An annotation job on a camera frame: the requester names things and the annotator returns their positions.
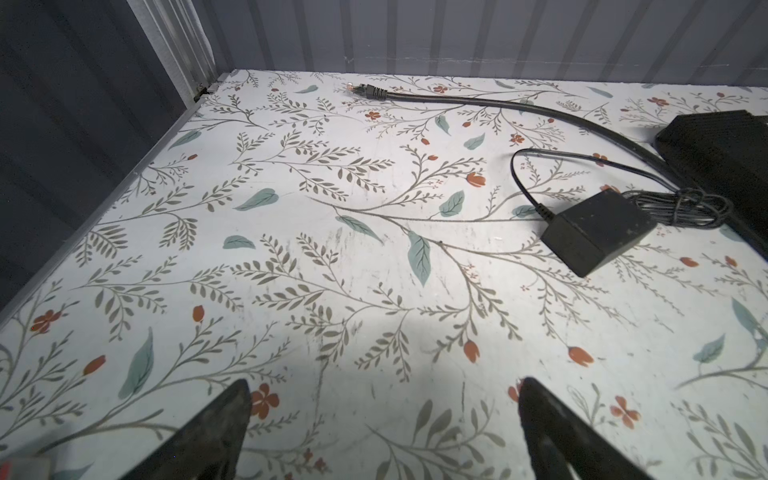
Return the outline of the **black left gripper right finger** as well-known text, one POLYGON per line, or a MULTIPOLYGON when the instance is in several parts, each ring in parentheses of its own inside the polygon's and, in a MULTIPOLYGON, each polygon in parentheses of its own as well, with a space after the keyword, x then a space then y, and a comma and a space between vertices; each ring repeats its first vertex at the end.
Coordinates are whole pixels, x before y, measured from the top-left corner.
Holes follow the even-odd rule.
POLYGON ((649 477, 533 377, 521 382, 518 413, 537 479, 649 477))

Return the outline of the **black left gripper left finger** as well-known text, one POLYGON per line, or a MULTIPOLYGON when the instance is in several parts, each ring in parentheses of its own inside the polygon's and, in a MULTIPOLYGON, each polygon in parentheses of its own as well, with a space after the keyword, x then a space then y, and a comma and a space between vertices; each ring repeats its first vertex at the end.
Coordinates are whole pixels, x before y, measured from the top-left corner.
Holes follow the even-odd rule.
POLYGON ((248 383, 237 380, 122 478, 233 479, 250 412, 248 383))

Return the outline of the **black network switch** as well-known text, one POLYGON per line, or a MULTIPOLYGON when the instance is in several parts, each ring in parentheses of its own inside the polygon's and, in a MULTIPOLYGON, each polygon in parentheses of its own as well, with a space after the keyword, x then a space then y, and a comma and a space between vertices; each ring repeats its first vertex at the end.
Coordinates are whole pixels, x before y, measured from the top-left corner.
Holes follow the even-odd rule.
POLYGON ((733 203, 733 229, 767 241, 767 118, 734 110, 678 115, 654 147, 680 177, 733 203))

